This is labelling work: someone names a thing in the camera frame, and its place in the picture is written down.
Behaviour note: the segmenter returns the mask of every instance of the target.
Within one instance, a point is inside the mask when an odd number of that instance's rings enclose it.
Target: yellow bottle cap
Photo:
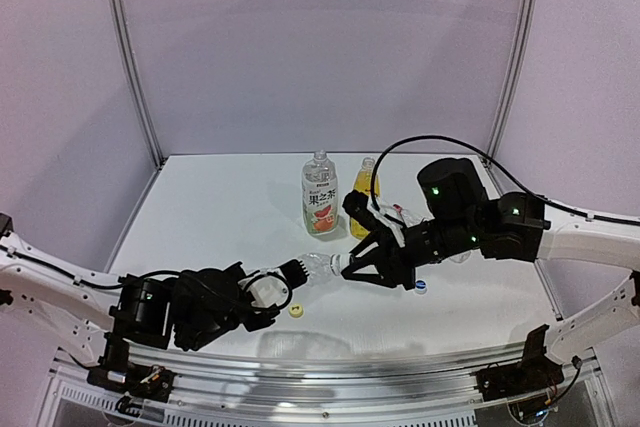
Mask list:
[[[300,304],[292,304],[289,307],[289,315],[291,317],[293,317],[294,319],[298,319],[298,318],[302,317],[302,314],[304,314],[304,309],[302,308],[302,305],[300,305]]]

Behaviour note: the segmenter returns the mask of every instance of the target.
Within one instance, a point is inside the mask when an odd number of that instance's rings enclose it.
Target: wire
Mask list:
[[[578,377],[580,377],[580,371],[582,370],[582,367],[578,367],[576,369],[576,375],[573,376],[573,379],[571,380],[571,382],[569,383],[569,385],[567,386],[566,389],[564,389],[562,391],[562,393],[558,396],[555,396],[553,399],[551,399],[551,401],[547,401],[549,402],[547,404],[547,406],[549,408],[553,407],[554,405],[556,405],[558,402],[560,402],[560,400],[569,393],[569,391],[571,390],[571,388],[576,385],[576,382],[578,381]]]
[[[478,149],[477,147],[475,147],[475,146],[473,146],[471,144],[468,144],[467,142],[463,142],[462,140],[454,139],[453,137],[447,137],[445,135],[416,135],[414,137],[407,137],[406,139],[402,139],[402,140],[399,140],[399,141],[395,142],[394,144],[391,144],[389,147],[387,147],[382,152],[382,154],[380,154],[380,157],[378,157],[378,160],[376,160],[376,164],[373,166],[373,172],[371,173],[371,193],[370,193],[370,195],[371,195],[371,204],[373,205],[373,208],[376,209],[377,211],[380,211],[380,206],[378,205],[378,201],[376,200],[374,187],[375,187],[376,177],[378,175],[378,169],[380,167],[380,164],[382,163],[382,159],[384,159],[387,156],[387,154],[389,154],[389,152],[391,152],[395,148],[400,147],[401,145],[409,144],[411,142],[417,142],[419,140],[440,140],[442,142],[449,142],[451,144],[456,144],[456,145],[459,145],[461,147],[464,147],[465,149],[468,149],[468,150],[470,150],[472,152],[475,152],[476,154],[478,154],[480,157],[482,157],[483,159],[485,159],[489,163],[495,165],[520,190],[522,190],[523,192],[525,192],[525,193],[535,197],[536,199],[544,202],[549,207],[553,207],[553,208],[556,208],[558,210],[562,210],[563,212],[567,212],[569,214],[573,214],[573,215],[576,215],[578,217],[582,217],[582,218],[585,218],[585,219],[590,217],[590,214],[587,213],[587,212],[583,212],[582,210],[574,209],[573,207],[568,207],[566,205],[559,204],[557,202],[554,202],[553,200],[547,199],[546,197],[544,197],[542,195],[534,193],[531,189],[529,189],[522,182],[520,182],[511,172],[509,172],[505,167],[503,167],[502,164],[500,164],[500,162],[498,162],[496,159],[494,159],[489,154],[483,152],[482,150]],[[610,222],[612,224],[632,225],[632,226],[635,226],[635,227],[640,227],[640,221],[637,221],[637,220],[620,219],[620,218],[617,218],[617,217],[608,217],[606,215],[594,215],[593,219],[594,220],[601,220],[603,222]]]
[[[7,249],[7,247],[5,247],[4,245],[0,245],[0,250],[4,251],[4,252],[8,252],[9,249]],[[53,270],[54,272],[57,272],[58,274],[68,278],[68,279],[75,279],[76,276],[74,274],[72,274],[71,272],[69,272],[68,270],[63,269],[62,267],[58,267],[57,265],[54,265],[50,262],[47,262],[46,260],[43,259],[39,259],[37,257],[32,257],[30,255],[27,254],[23,254],[20,252],[14,252],[12,254],[14,257],[17,257],[19,259],[22,260],[27,260],[29,262],[33,262],[35,264],[41,265],[43,267],[46,267],[48,269]],[[251,312],[272,312],[273,308],[264,308],[264,307],[254,307],[254,306],[250,306],[250,305],[246,305],[243,304],[241,302],[238,302],[237,300],[221,293],[218,292],[216,290],[213,290],[210,286],[208,286],[207,284],[205,284],[204,282],[202,282],[200,279],[198,279],[197,277],[186,273],[186,272],[178,272],[175,270],[155,270],[153,272],[147,272],[146,274],[142,274],[139,277],[136,277],[135,279],[132,279],[130,281],[125,281],[125,282],[121,282],[118,284],[113,284],[113,285],[101,285],[101,284],[95,284],[93,282],[90,282],[88,280],[84,280],[84,279],[80,279],[79,283],[81,285],[84,285],[86,287],[92,288],[92,289],[96,289],[96,290],[117,290],[117,289],[121,289],[123,287],[127,287],[130,285],[135,285],[145,279],[148,279],[150,277],[157,277],[160,275],[166,275],[166,276],[173,276],[173,277],[178,277],[180,276],[180,274],[182,274],[183,278],[187,278],[189,280],[191,280],[192,282],[197,283],[198,285],[200,285],[203,289],[205,289],[208,293],[215,295],[216,297],[221,298],[222,300],[224,300],[225,302],[229,302],[230,304],[236,306],[239,309],[244,309],[244,310],[248,310]],[[287,296],[287,300],[282,304],[282,305],[277,305],[276,308],[278,310],[282,310],[284,308],[287,307],[287,305],[289,305],[289,303],[291,303],[292,297],[293,297],[293,293],[292,293],[292,289],[289,286],[288,282],[284,279],[284,277],[273,273],[273,272],[268,272],[262,276],[257,276],[254,277],[249,284],[253,284],[253,282],[259,280],[260,278],[263,278],[265,276],[271,276],[271,277],[275,277],[278,280],[280,280],[287,288],[289,295]]]
[[[91,370],[91,367],[87,367],[86,365],[84,365],[82,362],[76,359],[73,355],[69,354],[69,352],[67,352],[67,354],[69,355],[69,357],[71,357],[71,360],[73,360],[73,363],[76,364],[78,367],[82,367],[84,370]]]
[[[0,250],[4,251],[4,252],[9,252],[9,249],[7,247],[5,247],[4,245],[0,245]],[[58,267],[57,265],[52,264],[51,262],[47,262],[46,260],[43,259],[39,259],[37,257],[32,257],[30,255],[27,254],[23,254],[21,252],[14,252],[12,254],[14,257],[17,257],[19,259],[22,260],[27,260],[29,262],[33,262],[34,264],[38,264],[41,265],[42,267],[46,267],[48,269],[53,270],[54,272],[57,272],[58,274],[68,278],[68,279],[75,279],[76,276],[74,274],[72,274],[71,272],[69,272],[68,270],[63,269],[62,267]],[[178,276],[180,275],[180,272],[177,272],[175,270],[156,270],[153,272],[147,272],[146,274],[143,274],[139,277],[136,277],[135,279],[132,279],[131,281],[128,282],[121,282],[119,284],[113,284],[113,285],[101,285],[101,284],[95,284],[93,282],[90,282],[88,280],[84,280],[84,279],[80,279],[79,283],[81,285],[84,285],[86,287],[90,287],[92,289],[96,289],[96,290],[117,290],[117,289],[121,289],[122,287],[126,287],[128,285],[134,285],[138,282],[140,282],[141,280],[144,279],[148,279],[150,277],[157,277],[159,275],[171,275],[171,276]]]

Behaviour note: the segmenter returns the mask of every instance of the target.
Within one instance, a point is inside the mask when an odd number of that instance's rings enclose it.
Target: gray wall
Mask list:
[[[101,270],[153,172],[108,0],[0,0],[0,212]],[[55,343],[0,318],[0,425],[26,425]]]
[[[370,151],[424,132],[486,145],[520,3],[125,1],[172,154]]]
[[[569,203],[640,215],[640,0],[537,0],[499,159],[531,188]],[[571,315],[628,271],[546,266]],[[625,427],[640,417],[640,329],[597,347]]]

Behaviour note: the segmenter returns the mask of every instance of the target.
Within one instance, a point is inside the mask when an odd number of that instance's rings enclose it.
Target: white tabletop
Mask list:
[[[330,154],[343,196],[365,154]],[[138,213],[111,272],[278,266],[306,252],[348,252],[357,240],[342,222],[328,237],[304,229],[300,175],[310,154],[171,157]],[[442,155],[395,154],[380,168],[382,197],[426,215],[418,171]],[[477,158],[490,197],[497,196]],[[340,278],[294,292],[304,315],[283,312],[276,324],[248,333],[241,326],[202,352],[258,358],[374,359],[456,353],[523,341],[553,322],[533,265],[445,261],[418,269],[428,292],[386,289]]]

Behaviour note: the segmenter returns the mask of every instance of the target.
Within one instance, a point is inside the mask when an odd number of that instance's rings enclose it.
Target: clear plastic bottle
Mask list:
[[[353,190],[357,190],[358,192],[362,192],[364,194],[371,194],[371,175],[373,174],[373,167],[376,165],[375,159],[371,157],[365,157],[362,160],[362,168],[356,177],[356,181],[353,184]],[[374,186],[375,194],[377,197],[380,196],[380,183],[378,182],[378,177],[376,177],[376,185]],[[351,231],[351,235],[353,235],[356,239],[364,239],[369,231],[362,227],[357,220],[350,219],[349,221],[349,230]]]
[[[338,176],[324,150],[302,168],[302,216],[312,235],[331,232],[338,225]]]
[[[339,277],[340,273],[351,263],[351,254],[303,254],[297,257],[307,271],[309,287],[317,287],[326,284],[334,277]]]

